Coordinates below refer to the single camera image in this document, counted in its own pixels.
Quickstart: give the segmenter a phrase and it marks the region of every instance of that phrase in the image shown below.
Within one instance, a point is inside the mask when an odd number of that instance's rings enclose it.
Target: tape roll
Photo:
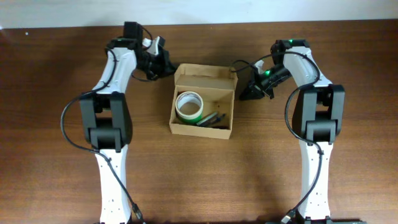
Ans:
[[[195,124],[201,120],[203,100],[198,93],[185,91],[177,97],[175,110],[183,122]]]

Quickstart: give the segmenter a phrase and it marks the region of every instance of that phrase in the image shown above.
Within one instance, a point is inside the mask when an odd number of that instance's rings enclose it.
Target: wood grain surface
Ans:
[[[397,20],[147,28],[166,39],[173,63],[228,66],[268,54],[276,39],[306,38],[321,71],[346,90],[343,129],[330,161],[332,217],[396,222]],[[99,221],[96,159],[62,138],[59,121],[65,104],[97,83],[106,63],[104,46],[122,30],[1,31],[0,223]],[[239,74],[237,92],[247,76]],[[173,77],[130,80],[134,136],[127,188],[147,220],[281,218],[300,199],[300,148],[283,115],[294,88],[289,79],[275,88],[273,100],[236,101],[231,139],[219,140],[171,134]],[[78,105],[66,124],[70,137],[86,145]]]

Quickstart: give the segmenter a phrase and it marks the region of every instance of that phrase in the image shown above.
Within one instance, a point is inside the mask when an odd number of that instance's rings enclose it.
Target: black cable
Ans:
[[[242,62],[242,63],[245,63],[246,65],[248,65],[247,67],[245,67],[245,68],[248,68],[249,66],[250,67],[252,67],[253,69],[256,69],[256,67],[254,66],[254,64],[253,65],[251,65],[248,61],[245,61],[245,60],[236,60],[236,61],[234,61],[234,62],[232,62],[232,64],[229,66],[230,68],[234,65],[234,64],[236,64],[236,63],[238,63],[238,62]]]
[[[134,71],[132,71],[131,76],[132,76],[133,78],[135,78],[136,80],[140,81],[140,82],[151,82],[151,81],[152,81],[152,80],[145,80],[145,79],[143,79],[143,78],[138,78],[138,77],[136,77],[133,73],[134,73]]]
[[[272,87],[275,83],[277,83],[277,82],[279,82],[279,81],[281,81],[282,79],[287,78],[287,77],[289,77],[289,76],[288,76],[288,75],[285,75],[284,77],[282,77],[282,78],[280,78],[280,79],[274,81],[273,83],[271,83],[271,85],[269,85],[269,86],[266,88],[266,90],[263,91],[263,93],[269,97],[269,95],[266,93],[266,91],[267,91],[270,87]]]
[[[290,220],[290,219],[295,215],[295,213],[296,213],[297,209],[299,208],[299,206],[308,198],[308,196],[312,193],[312,191],[314,190],[315,186],[317,185],[317,182],[318,182],[318,179],[319,179],[319,176],[320,176],[320,173],[321,173],[321,169],[322,169],[323,151],[322,151],[321,147],[319,146],[319,144],[316,143],[315,141],[311,141],[311,140],[308,140],[308,139],[304,139],[304,138],[300,137],[297,133],[294,132],[294,130],[292,129],[292,127],[291,127],[290,124],[289,124],[289,116],[288,116],[288,114],[289,114],[289,106],[290,106],[290,102],[292,101],[293,96],[294,96],[298,91],[304,90],[304,89],[306,89],[306,88],[309,88],[309,87],[313,86],[313,84],[315,84],[317,81],[319,81],[320,75],[321,75],[321,73],[320,73],[320,71],[319,71],[319,68],[317,67],[317,65],[315,64],[314,61],[312,61],[311,59],[309,59],[309,58],[308,58],[306,55],[304,55],[304,54],[300,54],[300,53],[298,53],[298,52],[277,52],[277,53],[274,53],[274,54],[265,55],[265,56],[259,58],[258,60],[254,61],[254,62],[251,62],[251,63],[248,63],[248,65],[246,65],[246,66],[244,66],[244,67],[242,67],[242,68],[240,68],[240,69],[237,69],[237,70],[231,70],[231,66],[230,66],[230,67],[229,67],[229,70],[230,70],[230,72],[240,72],[240,71],[242,71],[242,70],[244,70],[244,69],[247,69],[247,68],[249,68],[249,67],[252,67],[256,62],[258,62],[258,61],[260,61],[260,60],[262,60],[262,59],[265,59],[265,58],[268,58],[268,57],[279,56],[279,55],[285,55],[285,54],[294,54],[294,55],[298,55],[298,56],[303,57],[305,60],[307,60],[307,61],[312,65],[312,67],[313,67],[313,68],[315,69],[315,71],[317,72],[317,77],[315,78],[314,81],[312,81],[311,83],[304,84],[304,85],[302,85],[302,86],[297,87],[297,88],[290,94],[290,96],[287,98],[287,102],[286,102],[286,106],[285,106],[285,123],[286,123],[287,129],[293,134],[293,136],[294,136],[295,138],[297,138],[297,139],[299,139],[299,140],[302,140],[302,141],[306,142],[307,144],[315,145],[315,146],[317,147],[318,153],[319,153],[319,165],[318,165],[317,174],[316,174],[316,176],[315,176],[315,179],[314,179],[314,181],[313,181],[313,184],[312,184],[310,190],[308,190],[308,192],[307,192],[307,193],[304,195],[304,197],[298,202],[298,204],[296,204],[296,206],[295,206],[293,209],[289,210],[288,213],[286,214],[286,217],[288,217],[288,219]]]
[[[142,28],[143,30],[145,30],[145,32],[147,32],[147,34],[148,34],[149,37],[150,37],[150,44],[149,44],[149,46],[143,49],[144,51],[146,51],[146,50],[148,50],[148,49],[152,46],[152,43],[153,43],[154,39],[152,38],[152,34],[151,34],[145,27],[143,27],[143,26],[141,25],[141,28]]]
[[[111,52],[112,55],[113,55],[114,66],[113,66],[113,69],[112,69],[111,76],[109,77],[108,81],[106,81],[106,82],[104,83],[103,86],[101,86],[101,87],[99,87],[99,88],[97,88],[97,89],[95,89],[95,90],[90,90],[90,91],[84,92],[84,93],[82,93],[80,96],[75,97],[74,99],[72,99],[71,101],[69,101],[69,102],[67,103],[67,105],[65,106],[65,108],[63,109],[62,114],[61,114],[61,122],[60,122],[60,125],[61,125],[61,132],[62,132],[63,137],[64,137],[72,146],[75,146],[75,147],[78,148],[78,149],[82,149],[82,150],[84,150],[84,151],[88,151],[88,152],[90,152],[90,153],[99,155],[99,156],[101,156],[101,157],[106,161],[106,163],[107,163],[109,169],[111,170],[112,174],[114,175],[115,179],[116,179],[117,182],[119,183],[120,187],[123,189],[124,193],[127,195],[128,199],[129,199],[129,201],[130,201],[130,203],[131,203],[131,209],[132,209],[132,211],[134,212],[134,214],[136,215],[137,219],[140,220],[140,221],[142,222],[142,224],[146,224],[145,221],[144,221],[144,219],[143,219],[143,217],[142,217],[142,213],[141,213],[141,211],[139,210],[138,205],[137,205],[136,203],[134,203],[134,201],[132,200],[132,198],[131,198],[129,192],[127,191],[127,188],[124,186],[124,184],[121,182],[121,180],[120,180],[120,178],[118,177],[118,175],[115,173],[115,171],[114,171],[114,169],[113,169],[113,167],[112,167],[112,164],[111,164],[111,159],[108,159],[104,154],[100,153],[100,151],[99,151],[97,148],[89,149],[89,148],[84,147],[84,146],[79,146],[78,144],[74,143],[74,142],[68,137],[68,135],[67,135],[66,132],[65,132],[65,115],[66,115],[67,111],[69,110],[69,107],[71,107],[71,105],[74,104],[76,101],[78,101],[82,96],[86,96],[86,95],[89,95],[89,94],[93,94],[93,93],[96,93],[96,92],[98,92],[98,91],[101,91],[101,90],[105,89],[105,88],[109,85],[109,83],[112,81],[112,78],[113,78],[114,73],[115,73],[115,71],[116,71],[116,66],[117,66],[117,64],[118,64],[118,60],[116,59],[116,55],[114,54],[114,52],[112,51],[112,49],[110,49],[110,48],[105,48],[105,49],[106,49],[107,51]]]

